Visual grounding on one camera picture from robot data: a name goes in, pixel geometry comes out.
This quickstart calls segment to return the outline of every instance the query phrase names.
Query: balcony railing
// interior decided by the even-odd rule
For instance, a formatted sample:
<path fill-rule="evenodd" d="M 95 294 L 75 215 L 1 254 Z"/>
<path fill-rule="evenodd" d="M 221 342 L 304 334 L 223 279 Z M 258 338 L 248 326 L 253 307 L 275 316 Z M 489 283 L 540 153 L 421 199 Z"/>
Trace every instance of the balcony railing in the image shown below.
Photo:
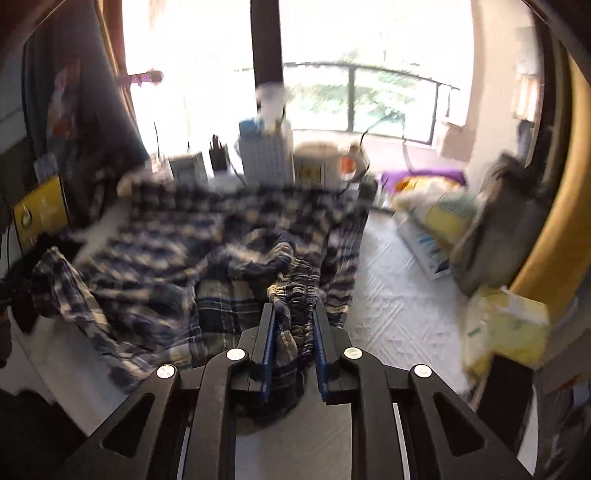
<path fill-rule="evenodd" d="M 431 145 L 457 87 L 399 70 L 351 63 L 284 64 L 293 129 L 364 132 Z"/>

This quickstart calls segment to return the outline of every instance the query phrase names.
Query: blue plaid fabric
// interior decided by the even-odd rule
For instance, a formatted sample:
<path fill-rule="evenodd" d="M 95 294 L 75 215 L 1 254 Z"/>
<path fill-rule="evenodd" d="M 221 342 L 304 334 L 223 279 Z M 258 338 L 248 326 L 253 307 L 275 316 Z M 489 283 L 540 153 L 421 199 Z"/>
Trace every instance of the blue plaid fabric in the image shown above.
<path fill-rule="evenodd" d="M 158 184 L 135 186 L 132 203 L 129 223 L 84 264 L 57 248 L 44 254 L 37 310 L 78 325 L 129 392 L 159 365 L 197 367 L 235 347 L 270 301 L 272 396 L 279 409 L 293 406 L 316 301 L 331 324 L 345 321 L 367 209 L 328 192 Z"/>

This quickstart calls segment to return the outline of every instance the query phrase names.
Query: plastic bag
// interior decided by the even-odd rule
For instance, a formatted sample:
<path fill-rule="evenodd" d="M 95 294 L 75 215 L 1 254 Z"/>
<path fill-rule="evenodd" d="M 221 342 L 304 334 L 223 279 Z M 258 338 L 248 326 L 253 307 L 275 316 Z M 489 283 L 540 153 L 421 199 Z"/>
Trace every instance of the plastic bag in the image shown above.
<path fill-rule="evenodd" d="M 256 99 L 261 104 L 260 116 L 265 133 L 279 130 L 285 108 L 285 87 L 281 83 L 269 82 L 256 87 Z"/>
<path fill-rule="evenodd" d="M 422 185 L 422 189 L 415 188 L 393 196 L 392 207 L 407 212 L 415 222 L 440 241 L 450 246 L 455 245 L 483 208 L 485 198 L 466 188 L 457 188 L 455 182 L 447 179 L 432 179 Z"/>
<path fill-rule="evenodd" d="M 132 185 L 151 181 L 154 183 L 174 182 L 170 162 L 166 158 L 150 158 L 143 167 L 127 172 L 117 184 L 117 195 L 130 197 Z"/>
<path fill-rule="evenodd" d="M 538 368 L 549 333 L 545 304 L 506 289 L 482 286 L 466 308 L 462 364 L 476 378 L 489 369 L 494 354 Z"/>
<path fill-rule="evenodd" d="M 451 273 L 449 256 L 432 235 L 408 219 L 404 212 L 394 215 L 396 232 L 408 245 L 429 280 Z"/>
<path fill-rule="evenodd" d="M 442 190 L 456 190 L 462 187 L 458 182 L 447 177 L 410 176 L 400 180 L 394 187 L 394 192 L 411 192 L 425 190 L 431 184 L 438 185 Z"/>

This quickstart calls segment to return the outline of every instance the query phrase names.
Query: mattress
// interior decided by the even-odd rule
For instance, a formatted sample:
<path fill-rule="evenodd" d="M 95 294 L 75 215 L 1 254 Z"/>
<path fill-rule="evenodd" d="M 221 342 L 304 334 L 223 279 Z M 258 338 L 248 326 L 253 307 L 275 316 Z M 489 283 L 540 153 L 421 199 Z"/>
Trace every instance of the mattress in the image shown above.
<path fill-rule="evenodd" d="M 450 276 L 427 279 L 392 217 L 369 215 L 345 323 L 353 345 L 394 367 L 427 364 L 456 392 L 466 391 L 457 320 L 466 301 Z M 313 368 L 307 387 L 302 402 L 274 425 L 239 423 L 237 480 L 350 478 L 350 407 L 324 405 Z"/>

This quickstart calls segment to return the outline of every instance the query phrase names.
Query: white mug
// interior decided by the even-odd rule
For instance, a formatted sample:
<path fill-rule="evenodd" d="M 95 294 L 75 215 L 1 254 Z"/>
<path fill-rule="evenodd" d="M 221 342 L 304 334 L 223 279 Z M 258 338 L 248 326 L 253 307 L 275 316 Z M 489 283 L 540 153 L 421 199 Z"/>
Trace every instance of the white mug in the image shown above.
<path fill-rule="evenodd" d="M 355 163 L 355 173 L 347 178 L 342 173 L 342 158 Z M 352 144 L 347 153 L 329 142 L 304 142 L 294 150 L 295 183 L 306 188 L 340 190 L 344 181 L 358 181 L 367 170 L 365 155 L 358 145 Z"/>

